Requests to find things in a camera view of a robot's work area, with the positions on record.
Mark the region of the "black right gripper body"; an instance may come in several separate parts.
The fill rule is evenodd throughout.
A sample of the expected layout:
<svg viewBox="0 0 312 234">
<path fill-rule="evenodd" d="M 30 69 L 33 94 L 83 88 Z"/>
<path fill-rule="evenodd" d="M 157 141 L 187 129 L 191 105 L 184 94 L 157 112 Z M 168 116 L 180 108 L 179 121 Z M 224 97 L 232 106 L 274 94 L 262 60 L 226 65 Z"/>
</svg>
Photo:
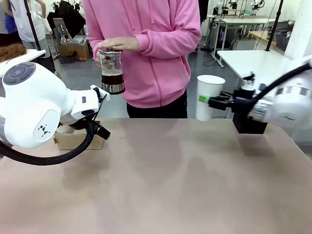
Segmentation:
<svg viewBox="0 0 312 234">
<path fill-rule="evenodd" d="M 235 114 L 245 114 L 253 100 L 256 89 L 244 90 L 242 88 L 234 90 L 232 95 L 232 112 Z"/>
</svg>

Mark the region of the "glass french press with coffee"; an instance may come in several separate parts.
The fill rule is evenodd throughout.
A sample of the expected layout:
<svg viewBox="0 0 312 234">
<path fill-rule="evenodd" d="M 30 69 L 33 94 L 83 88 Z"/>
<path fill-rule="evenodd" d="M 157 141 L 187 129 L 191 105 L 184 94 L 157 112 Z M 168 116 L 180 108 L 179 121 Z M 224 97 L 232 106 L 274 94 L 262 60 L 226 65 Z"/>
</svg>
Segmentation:
<svg viewBox="0 0 312 234">
<path fill-rule="evenodd" d="M 101 67 L 102 89 L 111 95 L 125 91 L 121 63 L 122 51 L 98 50 Z"/>
</svg>

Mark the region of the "brown cardboard cup carrier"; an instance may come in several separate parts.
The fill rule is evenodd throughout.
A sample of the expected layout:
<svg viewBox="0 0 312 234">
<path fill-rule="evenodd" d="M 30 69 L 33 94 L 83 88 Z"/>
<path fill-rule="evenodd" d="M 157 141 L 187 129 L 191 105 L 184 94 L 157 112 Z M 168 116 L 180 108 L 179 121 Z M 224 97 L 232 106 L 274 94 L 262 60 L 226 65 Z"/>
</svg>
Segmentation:
<svg viewBox="0 0 312 234">
<path fill-rule="evenodd" d="M 73 150 L 77 148 L 86 138 L 86 129 L 83 129 L 85 123 L 83 120 L 69 125 L 75 131 L 72 134 L 54 133 L 54 143 L 60 150 Z M 87 150 L 101 150 L 104 144 L 104 139 L 98 135 L 94 135 L 91 144 L 87 147 Z"/>
</svg>

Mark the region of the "person's right forearm pink sleeve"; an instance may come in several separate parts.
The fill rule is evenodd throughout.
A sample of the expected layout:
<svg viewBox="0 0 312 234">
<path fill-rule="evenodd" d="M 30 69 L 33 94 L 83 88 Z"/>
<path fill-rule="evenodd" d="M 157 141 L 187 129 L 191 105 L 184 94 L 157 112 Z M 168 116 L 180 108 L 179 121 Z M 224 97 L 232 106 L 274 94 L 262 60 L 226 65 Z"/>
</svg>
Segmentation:
<svg viewBox="0 0 312 234">
<path fill-rule="evenodd" d="M 97 47 L 97 45 L 100 42 L 100 36 L 97 33 L 97 31 L 94 31 L 92 29 L 92 26 L 88 22 L 86 22 L 86 30 L 87 30 L 86 32 L 87 39 L 90 43 L 93 52 L 93 60 L 95 61 L 96 65 L 100 67 L 100 58 L 98 55 L 98 47 Z"/>
</svg>

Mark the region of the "person's left forearm pink sleeve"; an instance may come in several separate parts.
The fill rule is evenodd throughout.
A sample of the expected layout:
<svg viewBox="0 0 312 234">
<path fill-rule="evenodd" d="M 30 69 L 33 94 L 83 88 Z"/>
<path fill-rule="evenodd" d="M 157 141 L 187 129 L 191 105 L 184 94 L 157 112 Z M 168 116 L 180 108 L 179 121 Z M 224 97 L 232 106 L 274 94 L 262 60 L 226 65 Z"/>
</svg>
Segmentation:
<svg viewBox="0 0 312 234">
<path fill-rule="evenodd" d="M 135 38 L 142 54 L 158 59 L 172 59 L 194 51 L 201 39 L 201 31 L 195 28 L 178 28 L 172 32 L 144 30 Z"/>
</svg>

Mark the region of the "black right wrist adapter box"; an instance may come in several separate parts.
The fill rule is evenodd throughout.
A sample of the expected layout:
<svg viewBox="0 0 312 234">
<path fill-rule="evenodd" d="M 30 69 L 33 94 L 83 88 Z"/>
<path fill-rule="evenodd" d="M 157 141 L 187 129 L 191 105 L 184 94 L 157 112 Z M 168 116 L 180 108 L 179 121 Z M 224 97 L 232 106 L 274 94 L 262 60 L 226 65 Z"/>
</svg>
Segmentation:
<svg viewBox="0 0 312 234">
<path fill-rule="evenodd" d="M 264 134 L 267 123 L 247 117 L 242 114 L 235 113 L 233 116 L 233 124 L 239 134 Z"/>
</svg>

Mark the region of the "grey cabinet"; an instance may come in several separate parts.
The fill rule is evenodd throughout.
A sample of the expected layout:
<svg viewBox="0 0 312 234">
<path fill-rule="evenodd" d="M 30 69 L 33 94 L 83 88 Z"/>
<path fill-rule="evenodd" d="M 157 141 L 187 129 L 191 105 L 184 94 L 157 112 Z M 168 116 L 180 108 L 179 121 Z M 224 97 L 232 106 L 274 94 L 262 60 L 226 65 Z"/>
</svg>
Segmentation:
<svg viewBox="0 0 312 234">
<path fill-rule="evenodd" d="M 254 38 L 237 38 L 232 41 L 232 50 L 254 50 L 256 39 Z"/>
</svg>

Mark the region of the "person in pink hoodie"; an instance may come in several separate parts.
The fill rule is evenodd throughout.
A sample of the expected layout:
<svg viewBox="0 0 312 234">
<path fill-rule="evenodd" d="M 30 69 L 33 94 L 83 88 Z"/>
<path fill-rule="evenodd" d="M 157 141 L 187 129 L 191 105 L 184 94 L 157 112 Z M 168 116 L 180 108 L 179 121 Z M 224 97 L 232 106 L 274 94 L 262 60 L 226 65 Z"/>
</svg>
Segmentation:
<svg viewBox="0 0 312 234">
<path fill-rule="evenodd" d="M 86 22 L 97 31 L 100 42 L 135 37 L 144 30 L 201 30 L 196 0 L 82 0 L 82 6 Z M 129 117 L 187 117 L 186 88 L 191 79 L 187 56 L 163 59 L 122 51 L 122 97 Z"/>
</svg>

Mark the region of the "black stand pole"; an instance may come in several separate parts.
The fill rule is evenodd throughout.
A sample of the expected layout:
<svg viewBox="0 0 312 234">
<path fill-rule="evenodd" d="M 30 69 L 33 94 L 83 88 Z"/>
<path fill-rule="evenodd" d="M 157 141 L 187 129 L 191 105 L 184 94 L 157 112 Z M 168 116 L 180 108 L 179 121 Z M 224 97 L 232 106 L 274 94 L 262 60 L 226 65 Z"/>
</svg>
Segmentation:
<svg viewBox="0 0 312 234">
<path fill-rule="evenodd" d="M 276 31 L 276 28 L 277 28 L 277 24 L 278 24 L 280 15 L 281 15 L 283 2 L 284 2 L 284 0 L 280 0 L 279 7 L 278 7 L 278 10 L 277 10 L 277 13 L 276 13 L 276 17 L 275 17 L 275 21 L 274 21 L 274 24 L 273 24 L 273 27 L 272 27 L 272 31 L 271 31 L 271 34 L 270 34 L 270 38 L 269 38 L 269 41 L 267 43 L 267 47 L 265 49 L 266 52 L 270 51 L 270 47 L 271 47 L 271 44 L 272 44 L 272 41 L 273 41 L 273 38 L 274 38 L 274 34 L 275 34 L 275 31 Z"/>
<path fill-rule="evenodd" d="M 39 40 L 38 40 L 36 31 L 35 31 L 35 27 L 34 27 L 34 24 L 33 24 L 33 21 L 32 21 L 31 13 L 30 13 L 30 10 L 29 10 L 29 5 L 27 3 L 27 0 L 23 0 L 23 2 L 24 2 L 25 10 L 26 10 L 26 15 L 28 17 L 28 20 L 29 20 L 29 23 L 30 23 L 30 27 L 31 27 L 31 30 L 32 30 L 32 34 L 33 34 L 33 37 L 34 37 L 34 40 L 35 40 L 35 44 L 37 46 L 37 50 L 40 51 L 41 50 L 41 46 L 39 44 Z"/>
</svg>

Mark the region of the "grey plastic bin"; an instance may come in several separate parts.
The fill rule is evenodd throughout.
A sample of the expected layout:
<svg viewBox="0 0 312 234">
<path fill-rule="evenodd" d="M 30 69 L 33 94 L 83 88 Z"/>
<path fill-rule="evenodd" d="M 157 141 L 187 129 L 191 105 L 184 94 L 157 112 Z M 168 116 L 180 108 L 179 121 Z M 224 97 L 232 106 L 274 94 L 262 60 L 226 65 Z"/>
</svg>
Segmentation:
<svg viewBox="0 0 312 234">
<path fill-rule="evenodd" d="M 63 35 L 60 39 L 61 45 L 84 45 L 86 43 L 86 36 L 76 35 L 71 37 L 70 35 Z"/>
</svg>

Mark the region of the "black hanging cloth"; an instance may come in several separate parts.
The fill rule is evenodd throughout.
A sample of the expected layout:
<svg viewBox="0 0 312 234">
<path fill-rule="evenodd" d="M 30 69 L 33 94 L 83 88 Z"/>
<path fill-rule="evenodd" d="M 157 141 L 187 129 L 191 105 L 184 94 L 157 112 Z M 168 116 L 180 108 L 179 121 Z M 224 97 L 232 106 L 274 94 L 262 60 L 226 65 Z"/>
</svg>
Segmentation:
<svg viewBox="0 0 312 234">
<path fill-rule="evenodd" d="M 56 27 L 53 21 L 53 19 L 56 18 L 63 19 L 66 29 L 72 38 L 78 35 L 86 24 L 85 18 L 78 12 L 78 10 L 76 10 L 71 3 L 64 0 L 57 3 L 54 12 L 49 12 L 47 16 L 51 29 Z"/>
</svg>

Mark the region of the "white side table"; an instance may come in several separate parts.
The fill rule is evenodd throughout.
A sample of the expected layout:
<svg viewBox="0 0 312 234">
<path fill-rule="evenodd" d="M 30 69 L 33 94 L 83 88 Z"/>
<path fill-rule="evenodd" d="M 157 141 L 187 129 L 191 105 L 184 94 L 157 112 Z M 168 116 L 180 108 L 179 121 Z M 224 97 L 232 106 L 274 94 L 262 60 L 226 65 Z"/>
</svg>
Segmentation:
<svg viewBox="0 0 312 234">
<path fill-rule="evenodd" d="M 0 76 L 5 73 L 12 66 L 17 65 L 22 62 L 32 61 L 41 55 L 45 54 L 45 50 L 35 50 L 35 49 L 27 49 L 27 53 L 22 56 L 18 56 L 16 58 L 12 58 L 0 63 Z"/>
</svg>

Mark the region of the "bystander in white shirt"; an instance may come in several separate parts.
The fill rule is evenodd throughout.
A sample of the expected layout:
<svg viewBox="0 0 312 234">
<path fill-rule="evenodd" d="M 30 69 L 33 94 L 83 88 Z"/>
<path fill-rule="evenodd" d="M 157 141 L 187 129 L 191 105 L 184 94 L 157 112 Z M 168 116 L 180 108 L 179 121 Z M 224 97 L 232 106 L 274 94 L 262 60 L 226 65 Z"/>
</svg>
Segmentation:
<svg viewBox="0 0 312 234">
<path fill-rule="evenodd" d="M 23 0 L 7 0 L 7 2 L 11 5 L 12 16 L 15 20 L 18 34 L 23 45 L 27 49 L 37 49 L 30 23 L 26 15 Z M 42 66 L 47 68 L 49 71 L 54 72 L 53 60 L 50 54 L 43 25 L 43 20 L 46 18 L 46 5 L 43 0 L 27 0 L 27 3 L 29 5 L 29 10 L 39 44 L 41 49 L 46 51 L 46 53 L 42 55 L 39 60 Z"/>
</svg>

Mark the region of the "bystander in blue top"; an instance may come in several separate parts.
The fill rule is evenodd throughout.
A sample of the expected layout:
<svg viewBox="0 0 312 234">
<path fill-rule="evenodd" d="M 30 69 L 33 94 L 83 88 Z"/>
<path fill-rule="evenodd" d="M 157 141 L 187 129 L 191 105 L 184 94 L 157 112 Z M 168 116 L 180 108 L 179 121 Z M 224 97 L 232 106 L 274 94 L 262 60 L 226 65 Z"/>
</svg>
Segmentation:
<svg viewBox="0 0 312 234">
<path fill-rule="evenodd" d="M 0 0 L 0 47 L 15 43 L 18 41 L 17 37 L 14 19 L 6 14 L 3 0 Z"/>
</svg>

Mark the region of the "white frame lab table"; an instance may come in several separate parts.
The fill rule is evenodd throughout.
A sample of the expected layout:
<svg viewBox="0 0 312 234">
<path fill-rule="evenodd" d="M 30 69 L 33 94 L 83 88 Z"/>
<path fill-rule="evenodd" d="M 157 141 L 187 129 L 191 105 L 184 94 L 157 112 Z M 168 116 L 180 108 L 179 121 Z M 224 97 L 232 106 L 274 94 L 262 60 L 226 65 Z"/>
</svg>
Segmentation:
<svg viewBox="0 0 312 234">
<path fill-rule="evenodd" d="M 271 18 L 226 18 L 225 16 L 217 16 L 217 15 L 208 15 L 207 19 L 209 20 L 209 25 L 216 24 L 216 32 L 215 32 L 215 39 L 214 39 L 214 45 L 213 50 L 211 52 L 211 56 L 214 59 L 215 62 L 218 63 L 220 68 L 224 68 L 224 65 L 222 64 L 222 58 L 216 57 L 217 53 L 217 43 L 220 39 L 220 36 L 222 37 L 222 44 L 221 44 L 221 51 L 224 50 L 225 46 L 225 39 L 227 36 L 227 32 L 229 29 L 239 29 L 242 28 L 246 32 L 251 31 L 251 29 L 265 29 L 269 22 L 273 22 L 274 19 Z"/>
</svg>

